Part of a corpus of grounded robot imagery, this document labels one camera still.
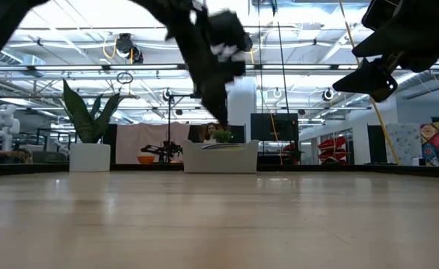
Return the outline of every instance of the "white planter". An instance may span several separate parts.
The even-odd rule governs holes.
[[[70,172],[108,172],[110,152],[111,147],[105,144],[71,144]]]

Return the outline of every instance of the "snake plant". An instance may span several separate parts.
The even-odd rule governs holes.
[[[60,99],[53,99],[53,101],[63,106],[83,143],[98,143],[106,128],[108,128],[111,116],[122,101],[120,94],[116,93],[106,102],[102,111],[99,111],[101,94],[94,100],[93,107],[88,112],[83,98],[77,92],[71,90],[65,80],[63,80],[63,98],[64,103]]]

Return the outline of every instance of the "person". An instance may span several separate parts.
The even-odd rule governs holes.
[[[216,124],[214,123],[208,123],[206,127],[206,135],[204,135],[204,141],[203,143],[217,143],[216,139],[214,139],[213,135],[214,132],[216,132]]]

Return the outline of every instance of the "ceiling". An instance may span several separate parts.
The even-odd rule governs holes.
[[[351,53],[350,42],[346,38],[343,15],[337,1],[278,2],[276,18],[272,17],[270,7],[258,9],[257,4],[251,4],[248,0],[208,0],[207,5],[213,13],[229,8],[238,14],[245,30],[255,40],[255,53],[243,55],[247,64],[356,63]],[[370,30],[360,24],[368,1],[354,0],[344,3],[354,41],[359,43],[371,34]],[[143,52],[145,65],[183,63],[175,41],[164,41],[164,26],[145,9],[127,0],[50,0],[28,13],[5,45],[4,52],[18,58],[34,55],[44,61],[45,65],[129,64],[129,60],[118,55],[111,58],[114,40],[120,33],[132,34],[133,42]],[[8,63],[0,61],[0,65],[5,64]],[[115,79],[115,72],[111,72],[110,75],[98,75],[97,72],[46,72],[41,78],[26,75],[22,77],[23,74],[18,72],[0,72],[0,95],[29,96],[32,99],[27,100],[27,105],[54,106],[51,96],[61,95],[60,79],[72,74],[93,74],[94,78],[68,81],[71,88],[78,90],[82,95],[112,93],[111,86],[115,92],[120,88]],[[134,98],[125,99],[121,103],[116,115],[119,122],[127,119],[130,122],[163,123],[167,119],[167,111],[148,108],[167,107],[162,101],[164,90],[169,88],[174,93],[192,93],[192,81],[184,70],[132,71],[132,74],[139,78],[135,78],[121,90]],[[257,89],[264,92],[268,106],[279,107],[285,102],[283,95],[276,97],[278,94],[274,94],[276,90],[284,91],[283,75],[267,73],[262,79],[257,73],[249,75],[258,78]],[[322,92],[342,77],[341,72],[286,75],[289,106],[321,105]],[[85,101],[92,102],[92,99],[88,98]],[[196,106],[200,106],[198,100],[189,98],[184,98],[177,105],[178,108]],[[51,110],[49,113],[52,114],[52,118],[65,116],[61,110]],[[311,111],[311,114],[304,117],[311,117],[312,113],[315,112]],[[212,117],[205,110],[191,109],[184,111],[182,116],[174,116],[174,120],[181,119],[207,122],[211,121]]]

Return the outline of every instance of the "orange bowl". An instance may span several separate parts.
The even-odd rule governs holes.
[[[154,162],[154,156],[138,156],[140,164],[152,164]]]

